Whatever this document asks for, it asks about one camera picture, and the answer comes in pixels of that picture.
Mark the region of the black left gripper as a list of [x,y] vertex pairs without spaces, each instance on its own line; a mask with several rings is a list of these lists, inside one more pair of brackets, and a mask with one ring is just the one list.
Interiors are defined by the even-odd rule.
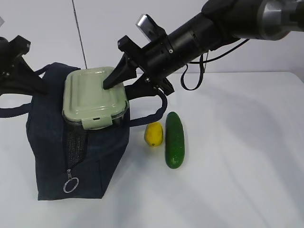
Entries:
[[45,95],[47,84],[26,63],[31,42],[22,36],[0,38],[0,94]]

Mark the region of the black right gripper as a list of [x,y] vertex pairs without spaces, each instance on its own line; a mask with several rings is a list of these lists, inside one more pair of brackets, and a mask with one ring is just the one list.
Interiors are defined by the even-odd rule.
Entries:
[[125,86],[128,100],[141,97],[170,95],[174,92],[172,84],[166,78],[173,72],[173,60],[168,50],[166,38],[151,41],[139,47],[128,36],[118,41],[123,56],[112,73],[104,80],[103,88],[110,89],[119,83],[136,78],[136,69],[143,75],[133,84]]

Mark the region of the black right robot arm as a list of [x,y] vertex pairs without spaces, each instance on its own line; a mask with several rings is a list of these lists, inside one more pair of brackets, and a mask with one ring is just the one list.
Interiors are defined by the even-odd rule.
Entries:
[[240,39],[277,41],[304,29],[301,0],[209,0],[200,13],[167,34],[147,14],[137,27],[149,43],[139,47],[128,36],[118,41],[123,56],[104,80],[104,89],[135,79],[129,99],[173,93],[168,76],[202,54]]

